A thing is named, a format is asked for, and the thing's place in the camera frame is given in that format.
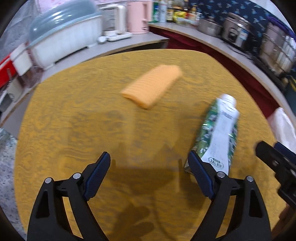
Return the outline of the large steel steamer pot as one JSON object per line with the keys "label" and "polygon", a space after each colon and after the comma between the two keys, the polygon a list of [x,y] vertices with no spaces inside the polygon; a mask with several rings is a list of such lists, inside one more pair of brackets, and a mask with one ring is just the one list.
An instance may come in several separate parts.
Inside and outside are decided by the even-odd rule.
{"label": "large steel steamer pot", "polygon": [[289,73],[295,64],[295,39],[268,22],[260,46],[259,59],[276,75]]}

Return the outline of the white bottle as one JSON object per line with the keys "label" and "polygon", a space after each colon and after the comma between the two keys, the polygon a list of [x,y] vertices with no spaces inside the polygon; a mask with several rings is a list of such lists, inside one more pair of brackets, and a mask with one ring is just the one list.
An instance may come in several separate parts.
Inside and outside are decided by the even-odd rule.
{"label": "white bottle", "polygon": [[159,22],[165,23],[167,17],[167,3],[165,0],[161,0],[159,3]]}

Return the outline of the small steel pot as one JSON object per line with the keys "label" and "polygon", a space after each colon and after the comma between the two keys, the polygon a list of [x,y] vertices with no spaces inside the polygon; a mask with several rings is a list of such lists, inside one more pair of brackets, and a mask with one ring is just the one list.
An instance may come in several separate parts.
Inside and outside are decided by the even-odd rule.
{"label": "small steel pot", "polygon": [[212,19],[200,19],[197,29],[201,33],[217,38],[220,36],[222,26]]}

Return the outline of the stacked teal yellow bowls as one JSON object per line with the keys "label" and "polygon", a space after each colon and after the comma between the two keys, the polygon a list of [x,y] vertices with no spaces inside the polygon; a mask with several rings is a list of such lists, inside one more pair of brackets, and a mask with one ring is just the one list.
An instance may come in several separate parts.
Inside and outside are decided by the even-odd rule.
{"label": "stacked teal yellow bowls", "polygon": [[295,113],[296,110],[296,82],[293,76],[289,76],[287,78],[288,83],[285,89],[285,98],[291,108],[291,110]]}

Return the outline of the white glass electric kettle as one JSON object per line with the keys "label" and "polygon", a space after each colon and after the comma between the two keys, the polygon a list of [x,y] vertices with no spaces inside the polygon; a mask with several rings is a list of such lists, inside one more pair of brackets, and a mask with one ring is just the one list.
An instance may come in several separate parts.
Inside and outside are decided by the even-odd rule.
{"label": "white glass electric kettle", "polygon": [[126,6],[123,4],[109,4],[99,8],[102,13],[102,36],[98,37],[98,44],[116,42],[132,37],[126,27]]}

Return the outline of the yellow paisley tablecloth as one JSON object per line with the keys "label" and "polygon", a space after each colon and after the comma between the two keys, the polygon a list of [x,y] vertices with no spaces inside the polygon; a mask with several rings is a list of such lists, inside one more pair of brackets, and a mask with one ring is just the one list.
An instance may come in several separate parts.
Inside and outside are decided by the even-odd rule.
{"label": "yellow paisley tablecloth", "polygon": [[[149,110],[121,95],[130,82],[158,65],[182,76]],[[69,178],[102,152],[111,166],[89,206],[110,240],[190,240],[210,200],[184,171],[208,107],[222,94],[237,101],[234,178],[254,177],[271,226],[285,202],[273,172],[254,154],[275,139],[261,110],[211,56],[186,50],[133,51],[92,59],[38,85],[23,117],[15,160],[15,196],[24,228],[47,177]]]}

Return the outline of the green tin can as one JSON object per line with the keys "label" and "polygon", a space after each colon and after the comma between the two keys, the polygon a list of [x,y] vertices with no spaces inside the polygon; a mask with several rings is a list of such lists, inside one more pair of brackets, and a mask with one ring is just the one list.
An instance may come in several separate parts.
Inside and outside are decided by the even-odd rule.
{"label": "green tin can", "polygon": [[152,22],[157,23],[159,22],[159,1],[152,2]]}

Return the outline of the white dish rack grey lid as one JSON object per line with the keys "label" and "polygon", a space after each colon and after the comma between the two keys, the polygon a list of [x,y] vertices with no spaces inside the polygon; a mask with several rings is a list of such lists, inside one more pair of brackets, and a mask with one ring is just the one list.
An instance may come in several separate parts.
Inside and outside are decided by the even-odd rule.
{"label": "white dish rack grey lid", "polygon": [[48,69],[64,57],[96,44],[102,13],[93,1],[68,1],[36,17],[28,48],[34,62]]}

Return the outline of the dark sauce bottle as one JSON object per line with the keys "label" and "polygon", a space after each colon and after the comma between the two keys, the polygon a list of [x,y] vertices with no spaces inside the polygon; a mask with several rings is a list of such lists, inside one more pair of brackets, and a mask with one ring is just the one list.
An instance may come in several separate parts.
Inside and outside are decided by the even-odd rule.
{"label": "dark sauce bottle", "polygon": [[173,4],[171,0],[168,0],[167,10],[166,10],[166,21],[172,22],[173,15],[174,15]]}

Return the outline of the navy patterned cloth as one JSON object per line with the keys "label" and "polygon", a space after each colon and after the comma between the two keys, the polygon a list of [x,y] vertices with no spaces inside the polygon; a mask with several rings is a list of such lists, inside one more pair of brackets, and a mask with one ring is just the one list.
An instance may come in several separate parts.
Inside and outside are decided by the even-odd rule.
{"label": "navy patterned cloth", "polygon": [[251,1],[231,0],[196,0],[189,1],[189,6],[198,7],[198,12],[205,18],[213,16],[217,23],[222,24],[229,13],[243,17],[251,23],[256,31],[262,32],[268,24],[268,18],[278,19],[267,9]]}

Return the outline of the purple cloth on pot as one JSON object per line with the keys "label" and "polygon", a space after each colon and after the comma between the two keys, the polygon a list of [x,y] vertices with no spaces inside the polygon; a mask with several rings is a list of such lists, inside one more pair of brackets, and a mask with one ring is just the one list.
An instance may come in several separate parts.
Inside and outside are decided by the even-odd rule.
{"label": "purple cloth on pot", "polygon": [[291,30],[287,25],[285,25],[281,20],[274,18],[272,16],[268,16],[268,21],[271,22],[273,25],[279,27],[283,30],[287,35],[295,39],[295,33]]}

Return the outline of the steel rice cooker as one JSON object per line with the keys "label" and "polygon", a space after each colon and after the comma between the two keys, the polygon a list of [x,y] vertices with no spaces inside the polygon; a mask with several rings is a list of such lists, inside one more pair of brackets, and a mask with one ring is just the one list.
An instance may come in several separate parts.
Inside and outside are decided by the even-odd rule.
{"label": "steel rice cooker", "polygon": [[223,23],[222,39],[237,48],[246,49],[247,40],[251,32],[251,23],[245,18],[229,13]]}

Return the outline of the orange foam net sleeve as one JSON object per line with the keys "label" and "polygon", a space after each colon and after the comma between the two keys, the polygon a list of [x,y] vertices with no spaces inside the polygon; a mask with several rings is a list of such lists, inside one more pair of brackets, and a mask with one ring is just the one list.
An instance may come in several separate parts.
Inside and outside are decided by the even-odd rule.
{"label": "orange foam net sleeve", "polygon": [[130,83],[120,93],[139,107],[149,109],[181,76],[182,70],[179,66],[159,65]]}

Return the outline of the dark red counter curtain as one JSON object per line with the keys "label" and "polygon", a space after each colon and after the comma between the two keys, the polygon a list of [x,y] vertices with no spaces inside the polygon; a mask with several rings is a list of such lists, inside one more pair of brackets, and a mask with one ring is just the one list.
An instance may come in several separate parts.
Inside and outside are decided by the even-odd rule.
{"label": "dark red counter curtain", "polygon": [[169,49],[186,49],[206,53],[222,64],[248,91],[256,104],[261,109],[263,115],[268,118],[279,107],[271,94],[246,70],[236,64],[234,61],[224,56],[213,48],[200,43],[194,39],[174,33],[168,30],[162,30],[156,27],[150,27],[152,33],[169,38]]}

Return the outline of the pink electric kettle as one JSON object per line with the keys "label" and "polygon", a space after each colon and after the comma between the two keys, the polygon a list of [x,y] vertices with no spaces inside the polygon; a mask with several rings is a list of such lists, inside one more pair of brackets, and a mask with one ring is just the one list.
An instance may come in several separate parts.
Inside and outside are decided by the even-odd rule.
{"label": "pink electric kettle", "polygon": [[132,34],[145,34],[152,21],[152,1],[127,2],[127,29]]}

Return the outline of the red plastic basket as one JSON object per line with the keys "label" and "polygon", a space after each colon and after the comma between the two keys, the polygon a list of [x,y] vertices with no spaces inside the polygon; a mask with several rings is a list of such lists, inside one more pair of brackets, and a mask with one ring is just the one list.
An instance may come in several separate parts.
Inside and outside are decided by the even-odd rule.
{"label": "red plastic basket", "polygon": [[0,67],[0,88],[5,86],[12,77],[16,75],[16,69],[13,65],[13,62],[10,58],[10,56],[6,56],[1,61],[1,67]]}

